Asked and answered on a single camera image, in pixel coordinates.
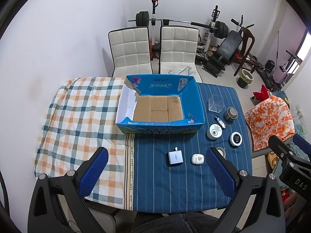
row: metal screw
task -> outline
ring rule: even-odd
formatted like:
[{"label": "metal screw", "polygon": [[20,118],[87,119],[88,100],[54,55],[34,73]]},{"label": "metal screw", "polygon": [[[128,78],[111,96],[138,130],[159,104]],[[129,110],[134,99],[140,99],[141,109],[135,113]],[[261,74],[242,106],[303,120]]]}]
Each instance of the metal screw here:
[{"label": "metal screw", "polygon": [[240,171],[240,175],[242,175],[242,176],[247,176],[248,175],[248,173],[247,173],[247,171],[245,171],[245,170],[241,170]]},{"label": "metal screw", "polygon": [[43,180],[44,178],[45,178],[45,174],[44,173],[39,175],[39,179],[40,180]]},{"label": "metal screw", "polygon": [[69,170],[68,172],[67,172],[67,175],[68,176],[74,176],[74,174],[75,174],[75,170]]},{"label": "metal screw", "polygon": [[273,173],[270,173],[270,174],[269,174],[269,178],[270,178],[271,180],[274,180],[274,179],[275,179],[275,175],[274,175]]}]

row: weight plate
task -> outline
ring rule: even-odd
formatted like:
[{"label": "weight plate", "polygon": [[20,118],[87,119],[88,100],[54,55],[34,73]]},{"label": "weight plate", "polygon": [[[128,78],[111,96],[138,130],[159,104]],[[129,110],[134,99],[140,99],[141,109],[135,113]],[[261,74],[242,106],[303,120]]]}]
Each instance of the weight plate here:
[{"label": "weight plate", "polygon": [[216,38],[222,38],[223,34],[224,34],[224,23],[220,22],[220,21],[216,21],[215,22],[215,27],[217,29],[213,29],[214,32],[214,37]]},{"label": "weight plate", "polygon": [[143,11],[140,11],[139,13],[136,14],[136,26],[143,26],[142,25],[143,14],[144,14]]},{"label": "weight plate", "polygon": [[223,24],[224,24],[224,34],[223,34],[222,38],[226,38],[227,35],[228,35],[228,32],[229,32],[229,29],[228,29],[228,26],[225,23],[223,23]]},{"label": "weight plate", "polygon": [[144,11],[143,16],[142,16],[142,25],[143,26],[149,26],[149,12]]}]

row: white sticker on box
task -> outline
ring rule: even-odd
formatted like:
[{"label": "white sticker on box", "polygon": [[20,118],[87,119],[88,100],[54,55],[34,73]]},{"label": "white sticker on box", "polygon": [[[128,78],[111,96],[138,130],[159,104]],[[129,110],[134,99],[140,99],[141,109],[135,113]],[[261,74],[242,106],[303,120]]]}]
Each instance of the white sticker on box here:
[{"label": "white sticker on box", "polygon": [[177,89],[177,91],[180,91],[184,86],[187,85],[187,83],[188,83],[188,79],[186,79],[186,78],[181,78],[181,79],[179,80],[179,84],[178,84],[178,89]]}]

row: checkered cloth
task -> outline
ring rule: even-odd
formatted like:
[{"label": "checkered cloth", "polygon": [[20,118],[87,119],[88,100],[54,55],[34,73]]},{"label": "checkered cloth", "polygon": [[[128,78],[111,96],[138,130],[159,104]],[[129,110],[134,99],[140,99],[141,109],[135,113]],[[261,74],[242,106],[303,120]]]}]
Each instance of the checkered cloth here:
[{"label": "checkered cloth", "polygon": [[98,147],[105,147],[108,164],[87,199],[129,209],[133,135],[123,134],[115,124],[123,83],[124,78],[78,78],[59,89],[39,137],[36,177],[77,170]]}]

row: blue gripper pad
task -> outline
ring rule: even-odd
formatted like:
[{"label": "blue gripper pad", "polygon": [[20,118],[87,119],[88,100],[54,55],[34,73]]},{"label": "blue gripper pad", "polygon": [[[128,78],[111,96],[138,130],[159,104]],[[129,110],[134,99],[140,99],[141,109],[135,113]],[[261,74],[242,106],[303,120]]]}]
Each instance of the blue gripper pad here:
[{"label": "blue gripper pad", "polygon": [[224,195],[233,199],[236,194],[235,180],[232,178],[227,169],[211,150],[211,148],[206,150],[205,160],[210,170],[214,174],[215,179],[220,185]]},{"label": "blue gripper pad", "polygon": [[108,158],[109,155],[107,149],[102,149],[85,174],[82,176],[79,182],[78,191],[80,198],[84,198],[91,194],[97,180],[108,163]]},{"label": "blue gripper pad", "polygon": [[293,136],[293,143],[297,145],[305,154],[311,154],[311,145],[298,134]]}]

